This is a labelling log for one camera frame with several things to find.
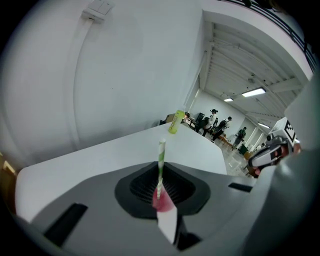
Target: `light switch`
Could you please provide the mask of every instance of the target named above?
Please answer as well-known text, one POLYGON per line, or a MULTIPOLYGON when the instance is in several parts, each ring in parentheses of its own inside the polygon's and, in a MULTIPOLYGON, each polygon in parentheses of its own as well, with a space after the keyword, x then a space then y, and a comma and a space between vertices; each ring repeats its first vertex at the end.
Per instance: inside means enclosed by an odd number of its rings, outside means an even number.
POLYGON ((103 4, 98 9, 98 12, 103 15, 106 15, 111 8, 112 8, 111 4, 109 4, 108 2, 103 2, 103 4))
POLYGON ((91 3, 89 3, 88 7, 98 12, 99 8, 102 6, 104 2, 105 1, 103 0, 93 0, 91 3))

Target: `yellow bottle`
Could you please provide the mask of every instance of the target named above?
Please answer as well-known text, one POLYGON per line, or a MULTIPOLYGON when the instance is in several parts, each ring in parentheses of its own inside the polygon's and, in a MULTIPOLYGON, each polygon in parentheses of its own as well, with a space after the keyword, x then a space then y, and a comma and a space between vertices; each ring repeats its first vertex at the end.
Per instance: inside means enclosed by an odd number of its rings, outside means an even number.
POLYGON ((178 131, 178 127, 185 116, 185 112, 182 110, 177 110, 174 118, 172 120, 172 124, 169 127, 169 133, 175 134, 178 131))

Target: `green trash bin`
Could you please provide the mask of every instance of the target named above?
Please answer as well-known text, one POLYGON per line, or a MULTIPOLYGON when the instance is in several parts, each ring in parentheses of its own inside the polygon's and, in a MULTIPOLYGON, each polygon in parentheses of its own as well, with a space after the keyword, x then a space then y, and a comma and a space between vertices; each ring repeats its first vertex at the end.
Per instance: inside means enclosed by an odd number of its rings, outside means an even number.
POLYGON ((245 145, 241 145, 241 147, 239 148, 239 152, 242 154, 242 155, 245 155, 245 153, 248 151, 247 147, 245 145))

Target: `white wall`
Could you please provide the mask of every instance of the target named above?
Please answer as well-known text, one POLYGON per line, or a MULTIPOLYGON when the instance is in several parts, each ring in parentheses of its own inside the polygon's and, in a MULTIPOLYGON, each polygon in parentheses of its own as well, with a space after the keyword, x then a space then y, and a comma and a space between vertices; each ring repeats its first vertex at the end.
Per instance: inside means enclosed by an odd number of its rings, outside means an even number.
POLYGON ((259 129, 259 130, 257 131, 257 133, 254 135, 254 137, 253 137, 253 139, 251 140, 250 144, 251 144, 251 145, 255 145, 255 144, 257 143, 258 139, 260 138, 261 134, 262 134, 262 131, 259 129))
POLYGON ((220 100, 203 90, 201 90, 196 96, 190 112, 196 117, 199 113, 203 113, 206 117, 209 117, 211 115, 210 110, 212 109, 218 110, 218 123, 223 119, 232 117, 230 128, 225 130, 226 136, 229 137, 232 134, 237 134, 241 128, 241 124, 245 120, 245 115, 223 100, 220 100))
POLYGON ((90 1, 42 1, 16 30, 1 62, 0 150, 20 167, 76 150, 75 137, 85 148, 150 128, 183 106, 204 54, 200 3, 113 1, 79 55, 75 121, 64 70, 90 1))
POLYGON ((199 90, 199 76, 196 79, 192 89, 190 90, 190 92, 187 96, 187 100, 185 103, 185 109, 184 109, 186 112, 189 112, 191 105, 192 105, 192 102, 195 100, 195 97, 197 95, 198 90, 199 90))
POLYGON ((262 143, 264 143, 267 140, 267 135, 266 134, 262 134, 262 137, 259 139, 258 141, 258 145, 261 145, 262 143))

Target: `black backpack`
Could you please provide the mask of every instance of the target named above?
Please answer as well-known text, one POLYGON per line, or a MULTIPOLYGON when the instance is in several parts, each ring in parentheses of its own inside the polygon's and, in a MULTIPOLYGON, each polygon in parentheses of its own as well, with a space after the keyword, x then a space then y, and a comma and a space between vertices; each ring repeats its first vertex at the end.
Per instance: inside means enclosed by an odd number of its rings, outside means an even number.
POLYGON ((222 129, 223 127, 225 127, 226 124, 227 124, 226 120, 222 120, 222 121, 219 123, 218 127, 219 127, 220 129, 222 129))
POLYGON ((244 134, 243 134, 243 133, 240 133, 240 134, 238 135, 238 138, 239 138, 239 139, 243 139, 243 137, 244 137, 244 134))
POLYGON ((216 126, 217 126, 217 123, 218 123, 218 118, 215 119, 214 124, 213 124, 213 127, 216 127, 216 126))

